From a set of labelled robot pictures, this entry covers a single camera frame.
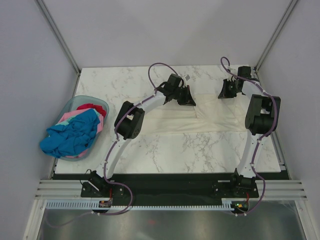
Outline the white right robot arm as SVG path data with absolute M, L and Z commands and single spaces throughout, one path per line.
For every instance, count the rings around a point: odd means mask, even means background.
M 237 75 L 223 80 L 218 98 L 231 99 L 240 93 L 249 98 L 244 121 L 247 139 L 242 158 L 231 175 L 230 183 L 224 183 L 223 189 L 229 196 L 257 198 L 256 166 L 265 140 L 277 128 L 281 98 L 265 92 L 260 82 L 252 77 L 249 66 L 240 66 Z

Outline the cream white t-shirt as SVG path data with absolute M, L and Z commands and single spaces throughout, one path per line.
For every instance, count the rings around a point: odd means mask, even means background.
M 219 99 L 215 94 L 196 94 L 196 106 L 170 101 L 147 113 L 141 135 L 171 135 L 211 132 L 245 132 L 250 100 L 245 95 Z

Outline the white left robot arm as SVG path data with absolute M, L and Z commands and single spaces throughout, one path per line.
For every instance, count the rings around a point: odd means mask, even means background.
M 184 80 L 172 73 L 167 81 L 155 88 L 154 93 L 137 103 L 125 101 L 114 122 L 115 140 L 107 153 L 103 166 L 103 177 L 91 171 L 87 182 L 82 183 L 81 197 L 104 197 L 110 191 L 115 167 L 125 148 L 141 132 L 144 117 L 150 111 L 161 107 L 171 100 L 176 100 L 180 106 L 195 107 L 190 86 L 184 85 Z

